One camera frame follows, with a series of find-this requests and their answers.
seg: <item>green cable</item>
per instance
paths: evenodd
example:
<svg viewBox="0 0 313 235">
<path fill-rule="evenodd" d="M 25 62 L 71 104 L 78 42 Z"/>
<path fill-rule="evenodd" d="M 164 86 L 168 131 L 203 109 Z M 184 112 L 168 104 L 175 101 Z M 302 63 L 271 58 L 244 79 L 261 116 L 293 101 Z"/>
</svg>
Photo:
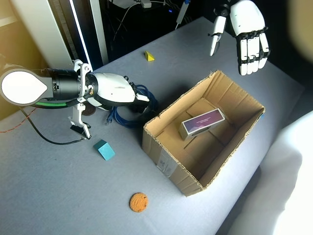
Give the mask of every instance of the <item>green cable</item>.
<svg viewBox="0 0 313 235">
<path fill-rule="evenodd" d="M 37 102 L 36 105 L 40 106 L 48 106 L 48 107 L 60 107 L 60 106 L 67 106 L 66 103 L 43 103 L 43 102 Z"/>
</svg>

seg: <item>blue cable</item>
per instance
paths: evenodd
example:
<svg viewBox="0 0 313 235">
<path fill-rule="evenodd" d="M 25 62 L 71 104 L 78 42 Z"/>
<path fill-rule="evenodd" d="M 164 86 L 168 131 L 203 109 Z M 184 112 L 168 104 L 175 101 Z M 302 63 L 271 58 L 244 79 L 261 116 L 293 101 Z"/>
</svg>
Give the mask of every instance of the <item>blue cable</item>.
<svg viewBox="0 0 313 235">
<path fill-rule="evenodd" d="M 142 120 L 126 120 L 122 118 L 118 112 L 117 107 L 112 107 L 110 114 L 107 117 L 107 124 L 111 123 L 114 119 L 118 124 L 125 126 L 127 128 L 137 128 L 142 127 L 149 119 L 151 119 L 151 116 L 154 115 L 158 109 L 158 101 L 155 98 L 155 96 L 148 90 L 148 88 L 144 85 L 136 85 L 136 90 L 139 94 L 145 95 L 150 100 L 149 106 L 147 109 L 149 109 L 148 112 L 145 112 L 142 116 L 140 116 L 140 119 Z"/>
</svg>

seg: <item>open cardboard box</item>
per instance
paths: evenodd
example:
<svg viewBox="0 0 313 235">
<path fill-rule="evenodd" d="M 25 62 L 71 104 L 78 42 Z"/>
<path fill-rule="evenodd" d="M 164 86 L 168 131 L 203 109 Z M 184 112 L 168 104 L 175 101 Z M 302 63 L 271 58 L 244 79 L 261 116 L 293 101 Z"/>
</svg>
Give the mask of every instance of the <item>open cardboard box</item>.
<svg viewBox="0 0 313 235">
<path fill-rule="evenodd" d="M 190 140 L 181 122 L 220 108 L 225 120 Z M 147 122 L 142 148 L 186 196 L 206 189 L 265 108 L 221 71 L 210 74 Z"/>
</svg>

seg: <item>yellow pyramid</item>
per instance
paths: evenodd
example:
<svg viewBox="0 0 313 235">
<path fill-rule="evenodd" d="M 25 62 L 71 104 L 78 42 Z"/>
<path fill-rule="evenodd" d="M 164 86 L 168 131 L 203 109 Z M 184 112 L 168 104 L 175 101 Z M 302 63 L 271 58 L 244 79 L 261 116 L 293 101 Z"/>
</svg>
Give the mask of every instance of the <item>yellow pyramid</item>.
<svg viewBox="0 0 313 235">
<path fill-rule="evenodd" d="M 145 51 L 145 56 L 146 56 L 147 61 L 153 61 L 153 60 L 155 60 L 155 58 L 153 57 L 153 55 L 152 55 L 150 52 L 148 52 L 147 50 Z"/>
</svg>

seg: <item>gray table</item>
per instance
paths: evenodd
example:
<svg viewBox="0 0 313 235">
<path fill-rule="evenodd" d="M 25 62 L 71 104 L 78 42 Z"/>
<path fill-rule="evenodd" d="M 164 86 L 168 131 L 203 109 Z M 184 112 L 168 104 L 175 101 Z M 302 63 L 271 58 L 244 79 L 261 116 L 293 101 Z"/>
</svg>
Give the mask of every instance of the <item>gray table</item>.
<svg viewBox="0 0 313 235">
<path fill-rule="evenodd" d="M 271 63 L 256 74 L 240 76 L 236 41 L 227 34 L 218 53 L 209 57 L 211 27 L 200 18 L 98 69 L 148 86 L 162 107 L 219 69 L 266 107 L 264 117 L 208 190 L 183 196 L 142 151 L 140 131 L 116 123 L 105 126 L 104 111 L 84 117 L 92 125 L 91 140 L 68 146 L 45 142 L 26 122 L 0 134 L 0 234 L 214 234 L 303 88 Z M 156 60 L 147 62 L 145 50 Z M 68 141 L 77 138 L 69 130 L 70 115 L 71 109 L 36 110 L 31 118 L 48 138 Z M 0 129 L 22 119 L 17 112 L 1 121 Z M 105 161 L 93 149 L 100 139 L 115 150 L 113 159 Z M 150 200 L 143 213 L 128 207 L 138 191 Z"/>
</svg>

